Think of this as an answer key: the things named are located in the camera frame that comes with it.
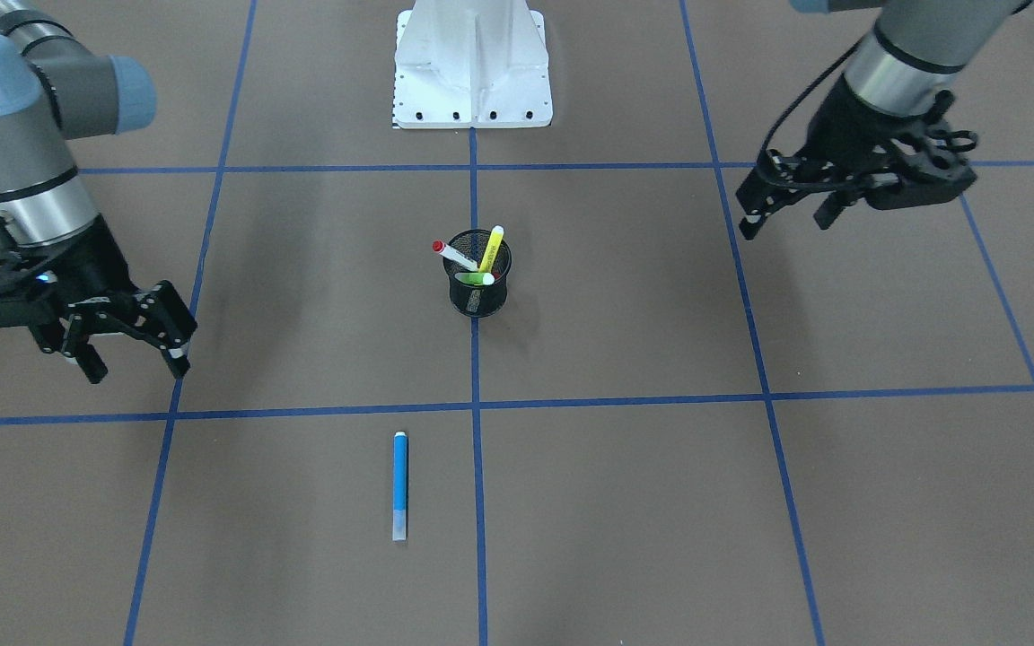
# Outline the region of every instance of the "robotic arm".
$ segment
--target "robotic arm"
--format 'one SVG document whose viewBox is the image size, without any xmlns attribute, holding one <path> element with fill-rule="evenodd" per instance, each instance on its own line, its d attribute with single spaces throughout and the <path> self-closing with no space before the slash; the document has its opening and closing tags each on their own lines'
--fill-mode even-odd
<svg viewBox="0 0 1034 646">
<path fill-rule="evenodd" d="M 148 126 L 156 95 L 131 58 L 95 57 L 54 18 L 0 0 L 0 328 L 105 376 L 91 335 L 150 343 L 185 375 L 193 316 L 168 281 L 131 282 L 66 140 Z"/>
<path fill-rule="evenodd" d="M 956 73 L 1031 0 L 792 0 L 803 11 L 879 7 L 870 31 L 800 95 L 768 132 L 756 166 L 736 191 L 739 229 L 756 237 L 768 216 L 813 193 L 829 228 L 842 210 L 865 199 L 898 209 L 953 201 L 976 181 L 964 153 L 974 132 L 952 130 L 944 114 L 955 101 Z M 792 156 L 768 148 L 777 127 L 822 79 L 851 58 Z"/>
</svg>

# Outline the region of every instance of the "mesh pencil holder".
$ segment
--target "mesh pencil holder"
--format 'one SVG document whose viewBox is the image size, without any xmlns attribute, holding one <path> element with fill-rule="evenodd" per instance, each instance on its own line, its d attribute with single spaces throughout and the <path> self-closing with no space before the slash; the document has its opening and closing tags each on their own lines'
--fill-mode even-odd
<svg viewBox="0 0 1034 646">
<path fill-rule="evenodd" d="M 456 234 L 446 244 L 479 262 L 481 255 L 485 253 L 489 234 L 491 233 L 484 228 L 470 228 L 468 232 Z M 468 271 L 467 269 L 447 257 L 443 257 L 442 262 L 449 278 L 449 303 L 452 303 L 457 311 L 472 318 L 484 318 L 496 314 L 500 306 L 505 305 L 506 298 L 509 296 L 506 277 L 509 275 L 509 267 L 513 265 L 513 257 L 509 254 L 509 245 L 505 241 L 500 242 L 497 257 L 493 260 L 492 268 L 489 269 L 489 273 L 493 274 L 492 285 L 466 285 L 454 275 L 464 273 L 464 271 Z"/>
</svg>

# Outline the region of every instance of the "white bracket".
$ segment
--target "white bracket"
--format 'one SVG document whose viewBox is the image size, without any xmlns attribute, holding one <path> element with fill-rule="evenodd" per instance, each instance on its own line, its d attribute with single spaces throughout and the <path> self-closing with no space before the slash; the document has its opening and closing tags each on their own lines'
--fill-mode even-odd
<svg viewBox="0 0 1034 646">
<path fill-rule="evenodd" d="M 545 18 L 525 0 L 418 0 L 398 16 L 394 63 L 394 126 L 553 121 Z"/>
</svg>

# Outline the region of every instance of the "green marker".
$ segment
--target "green marker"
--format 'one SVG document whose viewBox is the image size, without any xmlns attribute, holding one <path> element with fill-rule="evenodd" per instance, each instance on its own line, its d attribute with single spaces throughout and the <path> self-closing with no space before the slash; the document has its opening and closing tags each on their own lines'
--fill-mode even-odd
<svg viewBox="0 0 1034 646">
<path fill-rule="evenodd" d="M 493 275 L 486 273 L 486 271 L 462 271 L 460 274 L 454 274 L 452 277 L 459 279 L 459 281 L 466 283 L 466 285 L 492 285 Z"/>
</svg>

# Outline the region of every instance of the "yellow marker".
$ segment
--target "yellow marker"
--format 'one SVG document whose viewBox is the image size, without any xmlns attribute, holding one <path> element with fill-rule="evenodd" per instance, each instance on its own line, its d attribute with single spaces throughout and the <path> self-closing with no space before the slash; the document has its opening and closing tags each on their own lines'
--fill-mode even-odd
<svg viewBox="0 0 1034 646">
<path fill-rule="evenodd" d="M 481 257 L 480 273 L 488 274 L 493 270 L 493 260 L 497 258 L 497 249 L 500 249 L 500 238 L 506 234 L 506 229 L 499 225 L 493 226 L 493 232 L 489 234 L 489 242 L 485 245 L 485 256 Z"/>
</svg>

